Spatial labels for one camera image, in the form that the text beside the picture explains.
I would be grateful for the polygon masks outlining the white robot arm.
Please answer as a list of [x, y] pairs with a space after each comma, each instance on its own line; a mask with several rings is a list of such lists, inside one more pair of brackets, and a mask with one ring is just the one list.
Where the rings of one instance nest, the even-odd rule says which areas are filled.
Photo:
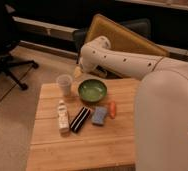
[[113, 51], [99, 36], [84, 44], [79, 66], [101, 66], [140, 81], [134, 101], [136, 171], [188, 171], [188, 62]]

